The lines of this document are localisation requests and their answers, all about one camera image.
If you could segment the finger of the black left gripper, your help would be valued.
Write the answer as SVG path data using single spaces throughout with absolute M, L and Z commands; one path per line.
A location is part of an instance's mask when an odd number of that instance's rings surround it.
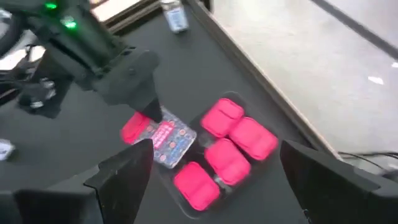
M 109 105 L 128 105 L 156 123 L 161 122 L 153 76 L 158 65 L 159 56 L 150 50 L 122 51 L 104 76 L 104 101 Z

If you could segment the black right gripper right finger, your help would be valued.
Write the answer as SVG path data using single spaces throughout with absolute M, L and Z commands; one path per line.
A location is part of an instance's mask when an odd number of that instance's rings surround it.
M 354 167 L 293 141 L 283 141 L 280 159 L 289 185 L 311 223 L 366 223 L 368 196 L 380 186 Z

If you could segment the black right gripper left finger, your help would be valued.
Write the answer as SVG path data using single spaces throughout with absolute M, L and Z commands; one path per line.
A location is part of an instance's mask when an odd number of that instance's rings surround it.
M 150 179 L 154 146 L 150 139 L 100 162 L 84 185 L 96 191 L 104 224 L 133 224 Z

